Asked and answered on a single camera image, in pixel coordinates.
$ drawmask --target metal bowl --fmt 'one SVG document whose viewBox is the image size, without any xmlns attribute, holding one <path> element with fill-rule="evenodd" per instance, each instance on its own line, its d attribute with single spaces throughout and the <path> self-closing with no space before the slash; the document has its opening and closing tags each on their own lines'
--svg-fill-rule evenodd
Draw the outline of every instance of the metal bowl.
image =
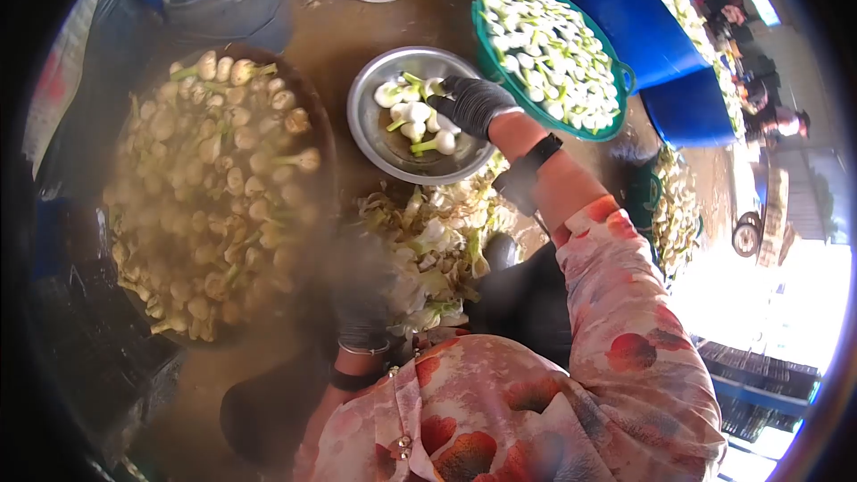
<svg viewBox="0 0 857 482">
<path fill-rule="evenodd" d="M 348 126 L 363 155 L 393 177 L 417 185 L 449 185 L 475 174 L 494 155 L 495 147 L 484 140 L 460 134 L 455 154 L 426 151 L 417 157 L 411 153 L 408 138 L 399 131 L 387 131 L 392 122 L 390 112 L 378 106 L 374 92 L 384 82 L 395 81 L 403 71 L 420 79 L 479 77 L 473 66 L 440 48 L 402 47 L 373 59 L 354 79 L 348 93 Z"/>
</svg>

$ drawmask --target gloved hand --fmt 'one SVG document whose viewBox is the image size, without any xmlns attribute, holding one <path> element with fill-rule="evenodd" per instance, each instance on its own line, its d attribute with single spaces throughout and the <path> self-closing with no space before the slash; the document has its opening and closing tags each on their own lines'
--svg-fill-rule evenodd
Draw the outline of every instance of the gloved hand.
<svg viewBox="0 0 857 482">
<path fill-rule="evenodd" d="M 429 105 L 461 127 L 463 132 L 482 140 L 488 140 L 487 126 L 492 119 L 510 110 L 524 111 L 512 94 L 487 80 L 451 75 L 441 86 L 455 100 L 430 96 Z"/>
<path fill-rule="evenodd" d="M 362 226 L 343 228 L 328 254 L 339 342 L 357 350 L 387 345 L 387 292 L 391 262 L 381 239 Z"/>
</svg>

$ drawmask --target wet floor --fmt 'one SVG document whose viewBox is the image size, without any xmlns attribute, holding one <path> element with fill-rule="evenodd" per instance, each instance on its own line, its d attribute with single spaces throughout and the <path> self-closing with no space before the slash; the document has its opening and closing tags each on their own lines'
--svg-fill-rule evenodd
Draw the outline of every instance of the wet floor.
<svg viewBox="0 0 857 482">
<path fill-rule="evenodd" d="M 476 40 L 470 24 L 472 0 L 398 0 L 368 4 L 357 0 L 291 0 L 295 33 L 285 56 L 316 85 L 327 107 L 337 141 L 340 198 L 347 209 L 353 198 L 397 183 L 373 166 L 350 137 L 345 104 L 360 69 L 392 48 L 424 45 L 443 48 L 476 63 Z M 627 126 L 606 143 L 582 142 L 561 134 L 570 152 L 621 199 L 635 164 L 657 153 L 660 141 L 637 97 L 629 100 Z M 697 175 L 699 199 L 711 240 L 731 231 L 728 158 L 723 150 L 688 150 Z M 543 241 L 528 220 L 516 234 L 527 254 Z M 261 474 L 226 445 L 220 433 L 220 400 L 233 384 L 270 369 L 297 349 L 296 332 L 287 320 L 270 324 L 267 333 L 240 346 L 193 351 L 183 366 L 175 401 L 158 413 L 140 439 L 141 455 L 172 480 L 242 481 L 281 479 Z"/>
</svg>

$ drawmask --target bangle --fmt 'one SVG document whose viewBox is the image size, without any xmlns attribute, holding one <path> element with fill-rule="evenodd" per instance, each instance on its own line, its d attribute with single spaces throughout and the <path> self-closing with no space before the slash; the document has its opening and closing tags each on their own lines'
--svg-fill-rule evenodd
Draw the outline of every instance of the bangle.
<svg viewBox="0 0 857 482">
<path fill-rule="evenodd" d="M 378 353 L 384 353 L 390 349 L 390 341 L 385 341 L 386 344 L 384 345 L 383 348 L 365 348 L 365 349 L 364 348 L 347 347 L 346 345 L 342 344 L 342 341 L 339 341 L 339 340 L 337 340 L 336 342 L 339 345 L 339 348 L 342 348 L 346 352 L 353 353 L 355 355 L 376 355 Z"/>
</svg>

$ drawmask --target rubber glove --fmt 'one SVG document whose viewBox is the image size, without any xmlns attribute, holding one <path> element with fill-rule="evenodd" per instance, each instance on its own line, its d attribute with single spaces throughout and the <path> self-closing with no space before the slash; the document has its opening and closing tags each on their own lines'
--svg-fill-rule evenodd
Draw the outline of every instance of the rubber glove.
<svg viewBox="0 0 857 482">
<path fill-rule="evenodd" d="M 502 113 L 524 112 L 508 91 L 483 79 L 447 77 L 441 85 L 452 97 L 430 96 L 428 104 L 461 127 L 464 133 L 488 140 L 487 126 Z"/>
</svg>

